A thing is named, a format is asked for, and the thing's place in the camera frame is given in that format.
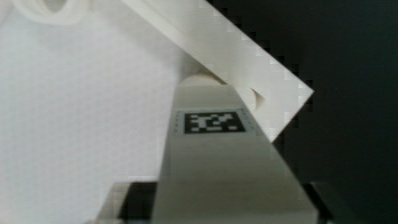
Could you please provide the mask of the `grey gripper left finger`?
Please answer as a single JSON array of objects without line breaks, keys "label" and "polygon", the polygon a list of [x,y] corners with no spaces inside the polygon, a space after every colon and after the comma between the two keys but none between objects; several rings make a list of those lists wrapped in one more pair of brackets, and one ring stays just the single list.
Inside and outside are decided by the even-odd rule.
[{"label": "grey gripper left finger", "polygon": [[130,189],[128,182],[116,182],[105,197],[103,206],[96,217],[86,222],[86,224],[125,224],[123,218],[119,217],[123,203],[126,199]]}]

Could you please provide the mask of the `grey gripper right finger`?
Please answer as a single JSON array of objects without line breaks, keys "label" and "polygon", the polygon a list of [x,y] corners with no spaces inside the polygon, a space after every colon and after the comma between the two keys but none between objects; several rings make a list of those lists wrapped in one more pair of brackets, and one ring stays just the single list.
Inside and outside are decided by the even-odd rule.
[{"label": "grey gripper right finger", "polygon": [[317,224],[356,224],[354,213],[331,185],[324,182],[311,182],[308,188],[318,209]]}]

